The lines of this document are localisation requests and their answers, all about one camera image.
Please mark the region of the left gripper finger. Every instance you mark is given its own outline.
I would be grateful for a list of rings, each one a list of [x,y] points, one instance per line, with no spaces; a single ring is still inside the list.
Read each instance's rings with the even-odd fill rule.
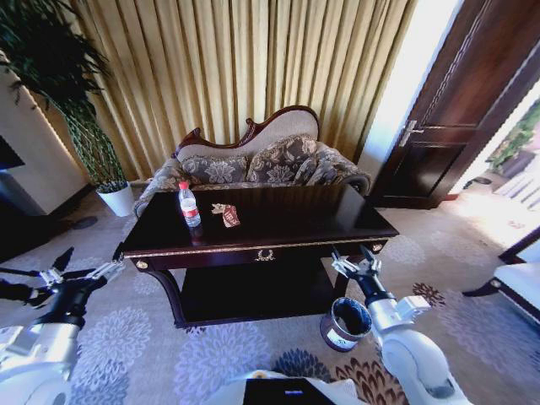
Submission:
[[[73,251],[73,246],[68,248],[55,259],[48,269],[40,271],[40,276],[46,282],[48,287],[51,287],[53,284],[60,284],[63,281],[62,274],[71,260]]]
[[[97,267],[94,271],[86,275],[87,279],[97,280],[99,278],[105,278],[107,281],[111,281],[116,278],[125,268],[124,258],[124,243],[121,242],[112,256],[112,258]]]

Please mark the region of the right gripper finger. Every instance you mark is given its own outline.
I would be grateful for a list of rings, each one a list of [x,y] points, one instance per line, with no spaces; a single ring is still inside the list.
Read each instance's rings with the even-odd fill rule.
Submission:
[[[368,274],[379,274],[381,272],[382,262],[375,254],[366,246],[361,245],[360,250],[364,259],[360,263],[364,267],[364,271]]]
[[[336,247],[332,248],[332,267],[346,278],[358,277],[358,266],[341,256]]]

